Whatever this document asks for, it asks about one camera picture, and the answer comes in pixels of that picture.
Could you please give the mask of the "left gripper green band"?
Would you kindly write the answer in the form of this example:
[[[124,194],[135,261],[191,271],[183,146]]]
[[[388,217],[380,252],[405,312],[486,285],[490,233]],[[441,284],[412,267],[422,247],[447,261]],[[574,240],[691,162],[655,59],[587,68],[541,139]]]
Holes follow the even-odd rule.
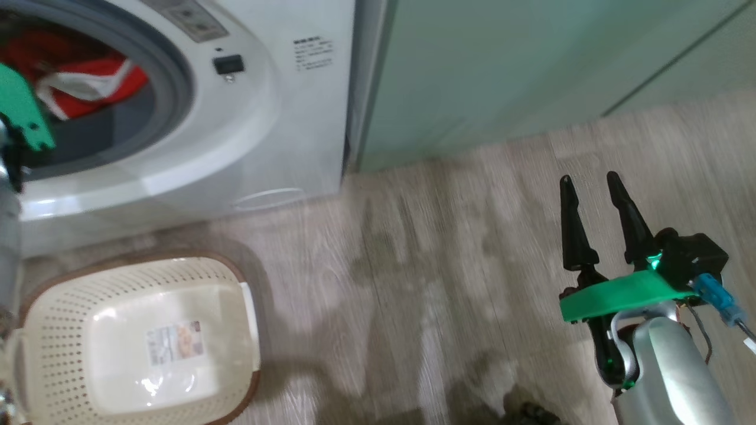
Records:
[[[0,64],[0,175],[16,194],[25,169],[56,148],[44,108],[30,84],[16,70]]]

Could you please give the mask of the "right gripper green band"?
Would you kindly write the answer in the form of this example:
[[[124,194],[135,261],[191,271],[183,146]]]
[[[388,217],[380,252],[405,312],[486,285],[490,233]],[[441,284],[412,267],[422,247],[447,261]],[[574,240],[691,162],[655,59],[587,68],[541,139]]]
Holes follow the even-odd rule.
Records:
[[[657,256],[653,234],[618,172],[607,173],[607,185],[620,215],[625,261],[639,272],[607,280],[596,270],[598,253],[584,230],[573,180],[564,175],[559,181],[563,268],[578,272],[578,277],[576,286],[566,288],[568,294],[560,296],[559,307],[565,322],[589,326],[599,376],[609,388],[619,391],[635,384],[639,368],[631,344],[619,335],[618,321],[639,317],[676,321],[677,305],[698,296],[689,289],[680,292],[656,271],[646,270],[650,258]]]

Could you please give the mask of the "red and white garment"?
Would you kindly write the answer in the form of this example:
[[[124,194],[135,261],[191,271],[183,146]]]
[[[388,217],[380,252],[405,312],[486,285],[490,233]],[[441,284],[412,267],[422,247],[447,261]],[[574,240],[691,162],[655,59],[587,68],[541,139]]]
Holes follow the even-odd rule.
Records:
[[[120,51],[80,32],[27,28],[0,41],[0,63],[19,72],[54,118],[78,119],[130,99],[149,82]]]

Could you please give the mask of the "pale green narrow cabinet door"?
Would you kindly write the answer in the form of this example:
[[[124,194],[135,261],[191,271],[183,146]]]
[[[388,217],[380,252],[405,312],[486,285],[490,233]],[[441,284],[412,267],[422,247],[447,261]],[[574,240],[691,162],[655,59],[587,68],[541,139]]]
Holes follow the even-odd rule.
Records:
[[[741,5],[602,115],[751,86],[756,87],[756,0]]]

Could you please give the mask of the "white front-load washing machine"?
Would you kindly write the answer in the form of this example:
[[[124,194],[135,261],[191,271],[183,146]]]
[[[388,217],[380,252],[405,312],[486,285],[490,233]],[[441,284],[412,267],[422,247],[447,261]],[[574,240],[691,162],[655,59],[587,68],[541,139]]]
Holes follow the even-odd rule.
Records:
[[[346,148],[356,0],[197,0],[229,36],[196,43],[140,0],[108,0],[172,41],[193,75],[193,102],[156,145],[113,164],[24,181],[21,256],[239,213],[240,197],[338,191]],[[0,33],[60,24],[0,11]],[[246,70],[220,76],[214,57]]]

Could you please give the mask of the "cream perforated laundry basket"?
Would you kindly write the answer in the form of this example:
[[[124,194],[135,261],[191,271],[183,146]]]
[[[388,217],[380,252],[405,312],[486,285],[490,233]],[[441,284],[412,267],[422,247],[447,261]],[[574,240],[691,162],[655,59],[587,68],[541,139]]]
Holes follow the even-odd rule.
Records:
[[[200,321],[205,355],[151,366],[145,335]],[[261,377],[248,280],[219,254],[109,261],[43,283],[0,339],[0,425],[230,425]]]

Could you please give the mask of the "pale green wide cabinet panel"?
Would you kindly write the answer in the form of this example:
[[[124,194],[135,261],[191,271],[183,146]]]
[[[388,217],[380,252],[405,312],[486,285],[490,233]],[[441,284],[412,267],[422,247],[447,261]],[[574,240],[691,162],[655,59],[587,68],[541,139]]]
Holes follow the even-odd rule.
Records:
[[[356,0],[361,172],[604,117],[750,0]]]

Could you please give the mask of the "round filter cover panel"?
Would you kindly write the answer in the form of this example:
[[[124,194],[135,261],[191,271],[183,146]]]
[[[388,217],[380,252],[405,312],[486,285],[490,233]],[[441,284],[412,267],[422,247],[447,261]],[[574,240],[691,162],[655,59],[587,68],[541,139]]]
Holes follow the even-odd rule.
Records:
[[[281,188],[240,197],[230,204],[237,212],[253,212],[294,204],[305,199],[302,188]]]

